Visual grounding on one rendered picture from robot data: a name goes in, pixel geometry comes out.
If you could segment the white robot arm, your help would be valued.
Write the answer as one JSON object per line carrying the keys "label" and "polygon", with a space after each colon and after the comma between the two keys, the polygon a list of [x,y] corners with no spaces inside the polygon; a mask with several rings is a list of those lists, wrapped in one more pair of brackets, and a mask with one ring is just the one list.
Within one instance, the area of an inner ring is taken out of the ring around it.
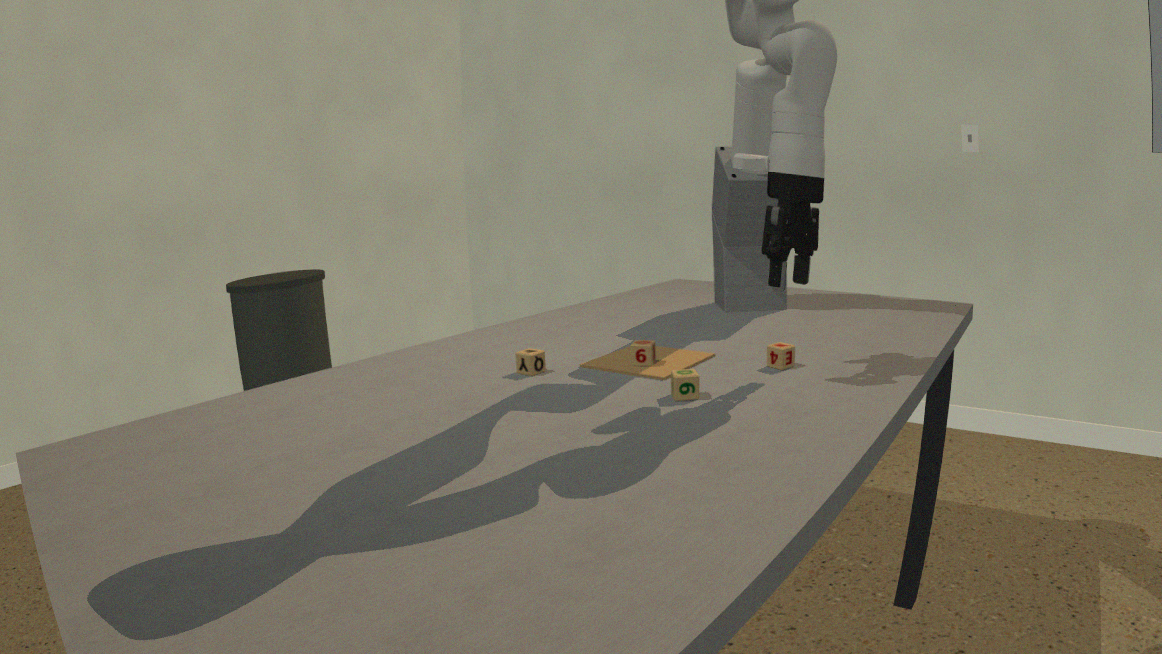
{"label": "white robot arm", "polygon": [[820,22],[795,23],[798,1],[725,0],[732,38],[765,57],[736,69],[731,161],[751,174],[825,174],[825,106],[837,46]]}

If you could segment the tan flat mat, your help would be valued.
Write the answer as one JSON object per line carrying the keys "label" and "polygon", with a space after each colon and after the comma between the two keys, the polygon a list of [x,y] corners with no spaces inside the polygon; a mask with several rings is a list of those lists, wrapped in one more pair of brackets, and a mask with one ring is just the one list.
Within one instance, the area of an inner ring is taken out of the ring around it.
{"label": "tan flat mat", "polygon": [[582,362],[580,367],[666,380],[670,378],[670,371],[689,369],[713,357],[715,353],[657,346],[657,361],[652,366],[631,366],[629,346]]}

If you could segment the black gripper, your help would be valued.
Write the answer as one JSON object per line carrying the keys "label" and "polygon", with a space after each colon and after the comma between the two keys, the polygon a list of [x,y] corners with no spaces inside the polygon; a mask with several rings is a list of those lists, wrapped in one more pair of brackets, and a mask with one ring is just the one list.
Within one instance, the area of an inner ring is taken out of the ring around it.
{"label": "black gripper", "polygon": [[784,261],[792,247],[798,254],[794,258],[792,282],[809,282],[810,256],[818,249],[819,231],[819,209],[810,203],[822,203],[824,178],[768,172],[767,194],[779,199],[779,207],[767,206],[765,215],[762,254],[770,259],[767,288],[784,292]]}

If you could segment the tan wooden letter block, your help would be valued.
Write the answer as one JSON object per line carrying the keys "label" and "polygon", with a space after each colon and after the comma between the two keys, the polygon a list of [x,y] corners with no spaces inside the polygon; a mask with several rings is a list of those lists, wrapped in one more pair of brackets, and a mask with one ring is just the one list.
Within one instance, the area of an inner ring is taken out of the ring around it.
{"label": "tan wooden letter block", "polygon": [[795,345],[775,343],[767,346],[767,367],[784,371],[795,366]]}
{"label": "tan wooden letter block", "polygon": [[515,353],[518,374],[535,376],[546,371],[545,351],[525,348]]}
{"label": "tan wooden letter block", "polygon": [[700,398],[700,375],[695,369],[670,371],[670,394],[675,401]]}
{"label": "tan wooden letter block", "polygon": [[657,361],[657,342],[634,340],[630,345],[631,366],[652,366]]}

